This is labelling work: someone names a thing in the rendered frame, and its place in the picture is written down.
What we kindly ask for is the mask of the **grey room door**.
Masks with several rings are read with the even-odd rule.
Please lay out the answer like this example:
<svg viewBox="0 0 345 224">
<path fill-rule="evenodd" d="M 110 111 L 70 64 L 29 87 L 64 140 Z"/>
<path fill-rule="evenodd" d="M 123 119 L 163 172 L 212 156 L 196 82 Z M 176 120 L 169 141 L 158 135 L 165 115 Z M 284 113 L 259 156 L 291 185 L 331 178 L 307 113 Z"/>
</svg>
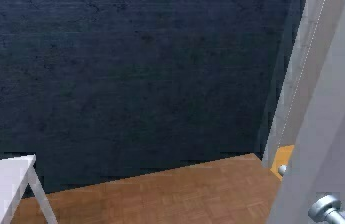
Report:
<svg viewBox="0 0 345 224">
<path fill-rule="evenodd" d="M 285 28 L 291 49 L 262 164 L 281 185 L 266 224 L 315 223 L 308 210 L 333 195 L 345 211 L 345 0 L 294 0 L 299 25 Z"/>
</svg>

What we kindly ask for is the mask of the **white table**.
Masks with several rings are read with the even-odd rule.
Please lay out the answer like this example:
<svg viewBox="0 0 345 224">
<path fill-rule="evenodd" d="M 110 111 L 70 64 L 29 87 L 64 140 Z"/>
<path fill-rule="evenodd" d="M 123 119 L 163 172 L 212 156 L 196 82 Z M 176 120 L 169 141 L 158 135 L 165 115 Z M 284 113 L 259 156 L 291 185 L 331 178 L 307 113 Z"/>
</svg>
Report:
<svg viewBox="0 0 345 224">
<path fill-rule="evenodd" d="M 48 224 L 58 224 L 35 171 L 35 155 L 0 160 L 0 224 L 11 224 L 14 213 L 30 186 Z"/>
</svg>

